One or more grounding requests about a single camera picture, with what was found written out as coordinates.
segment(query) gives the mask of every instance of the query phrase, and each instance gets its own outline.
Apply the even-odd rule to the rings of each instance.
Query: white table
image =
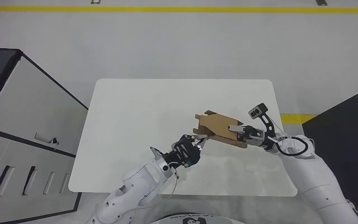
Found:
[[[79,144],[69,188],[74,192],[111,192],[121,177],[149,161],[153,146],[170,150],[198,125],[195,114],[206,110],[265,129],[248,111],[259,103],[282,128],[272,83],[268,80],[126,80],[96,83]],[[209,140],[201,160],[178,169],[175,194],[295,196],[281,160],[263,149],[247,149]],[[161,194],[169,194],[170,178]]]

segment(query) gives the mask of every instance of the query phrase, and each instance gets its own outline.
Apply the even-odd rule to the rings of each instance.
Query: white cabinet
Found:
[[[86,108],[24,57],[0,92],[1,132],[74,155],[86,115]]]
[[[0,222],[73,210],[77,193],[68,189],[73,163],[72,157],[10,141],[0,159],[1,171],[8,166],[0,186]]]
[[[68,181],[87,110],[22,51],[0,49],[0,223],[77,210]]]

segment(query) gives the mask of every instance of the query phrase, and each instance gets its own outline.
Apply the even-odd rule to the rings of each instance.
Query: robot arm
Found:
[[[173,175],[172,168],[185,168],[196,164],[207,136],[184,135],[172,145],[172,151],[162,153],[151,147],[154,159],[132,170],[123,177],[124,185],[112,192],[98,207],[87,224],[129,224],[137,209],[145,208],[162,185]],[[156,181],[147,169],[152,166],[159,175]]]
[[[235,125],[231,125],[229,130],[238,134],[238,140],[278,155],[298,193],[317,211],[323,223],[357,224],[357,214],[344,197],[331,169],[315,154],[313,142],[306,136],[275,133],[267,111],[264,104],[259,104],[249,112],[252,119],[263,121],[266,132],[251,126]]]

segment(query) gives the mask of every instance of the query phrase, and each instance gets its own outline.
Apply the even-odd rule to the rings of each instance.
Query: yellow stripe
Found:
[[[282,124],[303,124],[316,115],[311,114],[281,114]]]
[[[358,8],[262,8],[262,7],[69,7],[0,6],[3,12],[204,12],[204,13],[314,13],[358,14]]]

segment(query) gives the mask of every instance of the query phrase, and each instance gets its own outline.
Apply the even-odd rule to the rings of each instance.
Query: cardboard box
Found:
[[[247,148],[247,144],[237,140],[237,133],[229,131],[230,125],[242,125],[239,120],[229,118],[213,111],[206,111],[206,115],[197,115],[195,118],[199,120],[198,128],[192,131],[195,134],[206,134],[209,139],[231,144],[240,148]]]

